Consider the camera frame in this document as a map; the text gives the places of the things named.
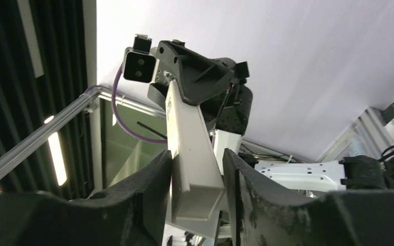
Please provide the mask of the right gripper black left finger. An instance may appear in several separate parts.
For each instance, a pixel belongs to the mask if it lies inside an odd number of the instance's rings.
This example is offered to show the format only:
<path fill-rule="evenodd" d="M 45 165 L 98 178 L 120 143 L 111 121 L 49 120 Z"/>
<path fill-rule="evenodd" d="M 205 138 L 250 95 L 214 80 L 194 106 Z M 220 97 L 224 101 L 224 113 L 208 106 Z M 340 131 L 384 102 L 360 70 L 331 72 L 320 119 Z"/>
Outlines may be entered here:
<path fill-rule="evenodd" d="M 165 150 L 87 199 L 0 194 L 0 245 L 161 245 L 171 168 Z"/>

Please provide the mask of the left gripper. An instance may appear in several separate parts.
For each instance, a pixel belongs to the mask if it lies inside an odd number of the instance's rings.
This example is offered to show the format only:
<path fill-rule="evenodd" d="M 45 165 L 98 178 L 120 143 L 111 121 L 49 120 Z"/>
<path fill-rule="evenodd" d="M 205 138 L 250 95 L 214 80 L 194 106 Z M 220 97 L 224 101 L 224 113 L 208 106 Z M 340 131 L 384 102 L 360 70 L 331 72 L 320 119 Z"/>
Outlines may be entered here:
<path fill-rule="evenodd" d="M 201 109 L 209 132 L 219 129 L 245 135 L 253 100 L 246 86 L 250 76 L 246 61 L 207 58 L 183 42 L 167 40 L 159 42 L 156 58 L 159 66 L 156 83 L 148 87 L 149 100 L 165 111 L 167 86 L 175 80 L 183 102 L 193 106 L 204 102 Z"/>

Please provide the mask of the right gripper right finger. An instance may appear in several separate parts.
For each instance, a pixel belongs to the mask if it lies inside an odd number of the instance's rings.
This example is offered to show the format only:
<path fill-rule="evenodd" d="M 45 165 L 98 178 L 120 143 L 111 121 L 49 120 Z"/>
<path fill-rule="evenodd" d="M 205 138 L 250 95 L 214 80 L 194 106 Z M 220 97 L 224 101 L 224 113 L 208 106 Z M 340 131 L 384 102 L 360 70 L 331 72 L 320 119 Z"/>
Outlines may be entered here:
<path fill-rule="evenodd" d="M 223 169 L 234 245 L 394 245 L 394 190 L 310 198 L 259 173 L 229 149 Z"/>

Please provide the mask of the white remote control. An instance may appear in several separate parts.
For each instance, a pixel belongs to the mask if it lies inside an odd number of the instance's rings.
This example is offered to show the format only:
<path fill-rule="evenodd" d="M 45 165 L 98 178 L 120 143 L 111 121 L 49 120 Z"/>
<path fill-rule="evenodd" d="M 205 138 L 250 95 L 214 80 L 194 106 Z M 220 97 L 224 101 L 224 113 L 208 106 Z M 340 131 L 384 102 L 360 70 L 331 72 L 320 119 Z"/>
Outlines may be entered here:
<path fill-rule="evenodd" d="M 224 185 L 201 109 L 182 101 L 176 80 L 169 85 L 165 108 L 172 156 L 171 221 L 214 239 Z"/>

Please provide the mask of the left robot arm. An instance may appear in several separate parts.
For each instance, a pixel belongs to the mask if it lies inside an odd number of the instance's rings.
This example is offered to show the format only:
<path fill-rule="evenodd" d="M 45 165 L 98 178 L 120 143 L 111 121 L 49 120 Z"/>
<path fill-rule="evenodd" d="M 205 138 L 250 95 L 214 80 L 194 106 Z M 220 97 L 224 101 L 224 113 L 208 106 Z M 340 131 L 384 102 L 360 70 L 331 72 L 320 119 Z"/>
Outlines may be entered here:
<path fill-rule="evenodd" d="M 176 81 L 179 101 L 200 107 L 207 130 L 214 132 L 217 160 L 222 159 L 225 148 L 239 148 L 253 99 L 246 86 L 248 63 L 237 63 L 227 57 L 207 58 L 178 40 L 161 41 L 155 56 L 159 65 L 148 97 L 160 104 L 170 83 Z M 294 190 L 394 189 L 394 145 L 380 159 L 357 155 L 344 157 L 340 162 L 306 165 L 276 157 L 254 166 Z"/>

